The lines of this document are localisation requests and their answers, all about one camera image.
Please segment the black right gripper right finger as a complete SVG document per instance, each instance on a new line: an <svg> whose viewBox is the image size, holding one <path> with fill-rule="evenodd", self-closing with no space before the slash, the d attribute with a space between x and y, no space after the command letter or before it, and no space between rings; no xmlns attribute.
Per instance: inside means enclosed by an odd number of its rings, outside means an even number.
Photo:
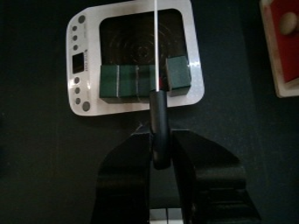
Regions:
<svg viewBox="0 0 299 224"><path fill-rule="evenodd" d="M172 133L184 224L261 224L238 158L188 130Z"/></svg>

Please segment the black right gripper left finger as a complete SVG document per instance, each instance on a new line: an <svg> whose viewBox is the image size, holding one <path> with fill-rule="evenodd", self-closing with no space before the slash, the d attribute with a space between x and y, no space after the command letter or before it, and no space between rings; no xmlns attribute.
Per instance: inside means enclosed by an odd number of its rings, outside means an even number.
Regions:
<svg viewBox="0 0 299 224"><path fill-rule="evenodd" d="M133 134L106 154L89 224L149 223L149 162L148 134Z"/></svg>

